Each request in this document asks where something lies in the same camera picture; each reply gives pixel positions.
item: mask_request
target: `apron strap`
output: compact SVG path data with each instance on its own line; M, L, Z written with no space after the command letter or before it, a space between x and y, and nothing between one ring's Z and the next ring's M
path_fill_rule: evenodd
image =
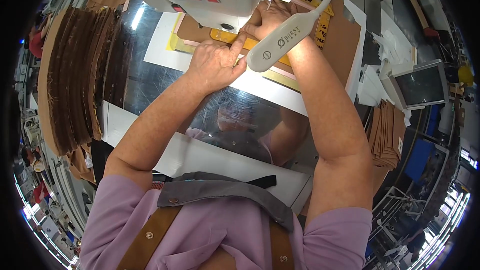
M183 206L159 207L150 216L121 259L117 270L145 270L148 261ZM294 270L292 246L287 230L270 219L273 270Z
M144 270L182 207L157 208L127 249L117 270Z

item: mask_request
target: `scratched metal surface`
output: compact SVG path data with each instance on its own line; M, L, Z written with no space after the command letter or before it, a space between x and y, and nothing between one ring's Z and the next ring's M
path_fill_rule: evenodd
M139 9L144 9L136 29L132 29L132 21ZM136 115L141 114L165 89L176 81L182 71L144 62L148 44L161 13L144 4L142 0L130 0L128 11L121 20L129 32L135 36L130 70L127 78L124 109ZM265 99L245 93L233 87L227 87L213 93L205 106L196 114L189 127L201 129L208 133L219 131L219 110L227 114L229 121L248 122L249 131L256 138L266 135L281 121L279 105ZM318 159L312 137L307 140L285 167L313 174Z

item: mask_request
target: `purple shirt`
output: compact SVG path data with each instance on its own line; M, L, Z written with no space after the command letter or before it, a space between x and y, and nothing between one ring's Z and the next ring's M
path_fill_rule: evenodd
M157 209L160 192L145 193L120 175L102 179L81 240L82 269L115 270ZM361 269L371 221L372 213L364 208L338 208L317 216L302 231L294 217L290 242L295 269ZM245 198L186 204L145 269L197 269L218 247L235 258L238 270L271 270L268 215Z

